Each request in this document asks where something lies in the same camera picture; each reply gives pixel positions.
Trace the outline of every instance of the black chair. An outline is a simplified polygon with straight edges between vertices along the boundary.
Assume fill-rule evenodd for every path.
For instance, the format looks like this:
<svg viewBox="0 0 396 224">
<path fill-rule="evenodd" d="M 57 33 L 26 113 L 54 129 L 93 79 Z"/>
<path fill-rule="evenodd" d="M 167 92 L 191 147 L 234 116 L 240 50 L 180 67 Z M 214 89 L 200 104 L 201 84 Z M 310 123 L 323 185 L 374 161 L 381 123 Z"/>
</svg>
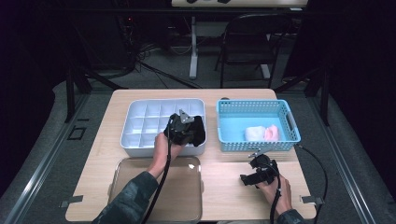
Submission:
<svg viewBox="0 0 396 224">
<path fill-rule="evenodd" d="M 223 34 L 215 71 L 221 63 L 220 87 L 223 88 L 224 64 L 271 64 L 268 87 L 271 88 L 280 42 L 291 27 L 291 19 L 279 14 L 245 14 L 231 20 Z"/>
</svg>

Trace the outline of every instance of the hand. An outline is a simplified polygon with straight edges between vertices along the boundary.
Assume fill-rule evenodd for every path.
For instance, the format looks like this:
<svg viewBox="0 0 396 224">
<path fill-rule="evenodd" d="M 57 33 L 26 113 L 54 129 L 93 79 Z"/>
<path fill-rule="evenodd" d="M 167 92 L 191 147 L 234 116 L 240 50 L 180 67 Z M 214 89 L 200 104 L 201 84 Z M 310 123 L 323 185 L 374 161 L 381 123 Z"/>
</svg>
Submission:
<svg viewBox="0 0 396 224">
<path fill-rule="evenodd" d="M 184 146 L 172 144 L 171 160 L 174 160 L 183 148 Z M 164 133 L 159 133 L 155 137 L 152 163 L 147 169 L 147 171 L 151 173 L 155 178 L 158 178 L 163 173 L 167 156 L 168 156 L 168 138 L 165 136 Z"/>
<path fill-rule="evenodd" d="M 290 188 L 290 183 L 289 180 L 286 179 L 283 175 L 279 175 L 280 179 L 280 197 L 279 200 L 277 201 L 276 204 L 276 212 L 281 215 L 282 213 L 292 209 L 291 206 L 291 188 Z M 275 180 L 270 184 L 266 184 L 264 182 L 261 182 L 256 185 L 262 193 L 264 194 L 265 199 L 269 204 L 272 204 L 274 202 L 274 198 L 276 195 L 276 189 L 277 189 L 277 177 L 275 177 Z"/>
</svg>

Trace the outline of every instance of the blue plastic basket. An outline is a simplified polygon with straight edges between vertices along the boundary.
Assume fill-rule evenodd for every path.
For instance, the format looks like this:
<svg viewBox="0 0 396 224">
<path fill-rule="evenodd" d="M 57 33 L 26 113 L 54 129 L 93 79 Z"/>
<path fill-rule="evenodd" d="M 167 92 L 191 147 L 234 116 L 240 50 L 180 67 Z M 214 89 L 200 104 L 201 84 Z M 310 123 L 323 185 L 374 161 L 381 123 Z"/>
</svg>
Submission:
<svg viewBox="0 0 396 224">
<path fill-rule="evenodd" d="M 222 151 L 288 151 L 301 136 L 284 100 L 219 100 L 218 134 Z M 246 141 L 248 127 L 275 125 L 279 141 Z"/>
</svg>

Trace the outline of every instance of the gray carpet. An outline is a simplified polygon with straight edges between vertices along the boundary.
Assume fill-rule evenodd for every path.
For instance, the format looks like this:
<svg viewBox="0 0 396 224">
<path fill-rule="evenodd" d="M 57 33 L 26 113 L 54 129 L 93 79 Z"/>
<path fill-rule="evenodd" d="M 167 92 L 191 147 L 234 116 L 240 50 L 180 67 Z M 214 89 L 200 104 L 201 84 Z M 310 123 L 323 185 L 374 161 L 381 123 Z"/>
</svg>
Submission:
<svg viewBox="0 0 396 224">
<path fill-rule="evenodd" d="M 213 71 L 218 51 L 217 48 L 213 47 L 215 43 L 216 41 L 207 39 L 200 44 L 198 78 L 193 82 L 202 88 L 219 87 L 219 72 Z M 279 56 L 273 88 L 282 84 L 281 74 L 291 48 L 292 41 L 286 41 Z M 177 48 L 177 51 L 182 52 L 186 51 L 186 49 Z M 176 54 L 172 50 L 163 51 L 157 49 L 142 56 L 144 56 L 142 57 L 144 63 L 173 76 L 183 78 L 185 81 L 190 81 L 188 79 L 190 51 L 185 54 Z M 101 72 L 104 76 L 113 73 L 113 71 Z M 251 67 L 233 70 L 233 78 L 238 78 L 241 74 L 250 77 L 259 77 L 261 75 L 260 70 L 255 71 Z M 139 65 L 131 74 L 112 78 L 111 80 L 130 89 L 188 88 L 172 79 L 161 77 L 143 69 Z M 59 204 L 73 195 L 79 175 L 111 96 L 109 87 L 96 80 L 91 80 L 91 84 L 93 91 L 88 97 L 85 98 L 77 92 L 78 99 L 81 99 L 80 101 L 85 99 L 85 101 L 73 122 L 67 125 L 64 124 L 64 119 L 66 118 L 65 85 L 62 83 L 54 89 L 56 102 L 49 121 L 20 173 L 0 200 L 1 223 L 6 221 L 8 214 L 20 198 L 35 169 L 39 166 L 46 153 L 53 148 L 56 138 L 64 130 L 64 126 L 68 126 L 69 132 L 62 135 L 63 141 L 60 145 L 60 152 L 52 164 L 44 183 L 35 195 L 32 204 L 27 209 L 26 214 L 23 214 L 23 223 L 68 223 L 64 218 L 66 208 L 60 208 Z M 227 88 L 262 88 L 263 86 L 266 86 L 265 81 L 230 81 L 225 85 Z M 391 203 L 394 202 L 388 199 L 389 193 L 386 186 L 364 152 L 358 137 L 337 107 L 336 102 L 332 99 L 330 100 L 329 122 L 331 126 L 324 127 L 317 116 L 318 99 L 305 98 L 302 94 L 303 89 L 304 83 L 301 83 L 288 92 L 278 94 L 277 97 L 288 101 L 302 136 L 301 145 L 308 148 L 321 160 L 329 177 L 328 194 L 320 212 L 318 223 L 362 223 L 354 201 L 351 200 L 345 179 L 342 178 L 339 169 L 337 169 L 337 164 L 332 154 L 333 145 L 329 141 L 328 132 L 336 139 L 337 146 L 341 149 L 348 168 L 360 187 L 361 194 L 366 200 L 375 222 L 395 223 L 395 214 L 394 210 L 392 210 L 393 207 L 391 207 Z M 85 128 L 85 133 L 80 140 L 67 140 L 70 129 L 73 127 Z M 324 175 L 320 166 L 308 153 L 300 149 L 296 150 L 311 194 L 318 197 L 321 196 L 324 190 Z"/>
</svg>

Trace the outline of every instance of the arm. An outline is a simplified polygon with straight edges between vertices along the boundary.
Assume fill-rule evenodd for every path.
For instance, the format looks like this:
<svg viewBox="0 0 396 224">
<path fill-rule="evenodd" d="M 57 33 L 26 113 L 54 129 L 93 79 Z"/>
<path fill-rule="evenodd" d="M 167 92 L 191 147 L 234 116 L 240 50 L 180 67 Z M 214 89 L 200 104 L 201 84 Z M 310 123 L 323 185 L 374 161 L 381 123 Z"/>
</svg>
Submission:
<svg viewBox="0 0 396 224">
<path fill-rule="evenodd" d="M 183 146 L 172 145 L 172 160 Z M 168 139 L 163 133 L 155 138 L 154 155 L 147 171 L 133 178 L 92 223 L 141 223 L 149 206 L 149 198 L 158 187 L 168 155 Z"/>
<path fill-rule="evenodd" d="M 297 224 L 305 223 L 303 217 L 291 206 L 291 188 L 289 180 L 283 175 L 279 176 L 281 185 L 281 196 L 276 204 L 276 212 L 279 214 L 277 218 L 278 224 Z M 263 182 L 256 185 L 264 194 L 269 204 L 272 204 L 276 195 L 277 179 L 270 185 Z"/>
</svg>

